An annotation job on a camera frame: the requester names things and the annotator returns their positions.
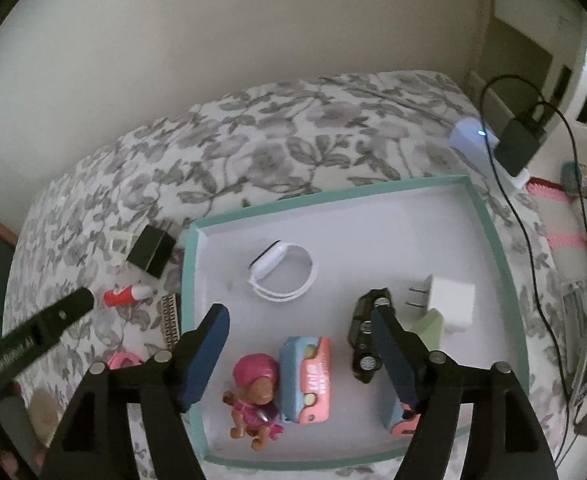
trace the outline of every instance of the black toy car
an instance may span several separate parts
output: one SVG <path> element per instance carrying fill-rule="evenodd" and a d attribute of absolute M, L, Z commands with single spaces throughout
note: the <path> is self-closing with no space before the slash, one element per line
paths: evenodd
<path fill-rule="evenodd" d="M 371 313 L 380 305 L 393 307 L 388 288 L 374 288 L 358 300 L 349 328 L 348 340 L 353 348 L 353 375 L 365 384 L 371 382 L 374 373 L 382 368 L 382 359 L 373 348 L 371 339 Z"/>

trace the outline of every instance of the doll figure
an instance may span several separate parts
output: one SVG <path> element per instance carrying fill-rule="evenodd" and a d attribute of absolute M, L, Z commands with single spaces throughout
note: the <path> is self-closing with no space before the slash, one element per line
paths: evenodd
<path fill-rule="evenodd" d="M 222 400 L 233 407 L 231 438 L 254 437 L 251 449 L 263 450 L 267 437 L 277 440 L 282 433 L 279 412 L 273 403 L 278 386 L 278 361 L 266 354 L 244 356 L 233 368 L 237 392 L 226 392 Z"/>

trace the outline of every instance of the pink hat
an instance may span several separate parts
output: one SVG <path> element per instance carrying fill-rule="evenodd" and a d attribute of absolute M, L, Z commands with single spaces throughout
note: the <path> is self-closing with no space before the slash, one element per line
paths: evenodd
<path fill-rule="evenodd" d="M 269 377 L 273 386 L 278 383 L 278 361 L 270 355 L 245 355 L 233 368 L 233 380 L 240 388 L 248 388 L 260 377 Z"/>

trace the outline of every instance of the floral bedspread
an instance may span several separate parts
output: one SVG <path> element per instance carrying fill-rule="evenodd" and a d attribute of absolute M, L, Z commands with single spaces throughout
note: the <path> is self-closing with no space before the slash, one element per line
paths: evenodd
<path fill-rule="evenodd" d="M 171 224 L 174 235 L 193 219 L 305 193 L 446 173 L 469 174 L 507 252 L 524 320 L 529 398 L 552 452 L 564 424 L 557 357 L 534 309 L 524 237 L 503 200 L 447 146 L 452 124 L 477 111 L 446 76 L 403 71 L 344 74 L 266 84 L 196 105 L 141 126 L 78 162 L 34 201 L 11 267 L 5 333 L 43 307 L 87 286 L 93 312 L 62 343 L 19 377 L 26 400 L 48 389 L 62 413 L 90 364 L 126 349 L 147 359 L 164 347 L 157 300 L 180 291 L 179 261 L 160 280 L 116 266 L 106 252 L 110 230 L 139 232 Z M 544 228 L 526 192 L 515 206 L 535 251 L 541 300 L 564 348 L 557 274 Z M 137 282 L 158 289 L 135 306 L 105 308 L 102 293 Z M 155 478 L 141 413 L 129 410 L 141 478 Z M 466 436 L 456 440 L 446 478 L 459 478 Z M 290 472 L 281 479 L 390 479 L 398 460 L 324 472 Z M 209 479 L 272 473 L 203 463 Z"/>

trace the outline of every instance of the red marker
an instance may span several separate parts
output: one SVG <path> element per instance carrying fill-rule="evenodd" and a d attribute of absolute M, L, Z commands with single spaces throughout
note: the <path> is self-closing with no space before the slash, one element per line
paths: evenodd
<path fill-rule="evenodd" d="M 148 285 L 129 285 L 125 288 L 112 288 L 104 293 L 106 306 L 119 306 L 146 300 L 153 296 L 154 290 Z"/>

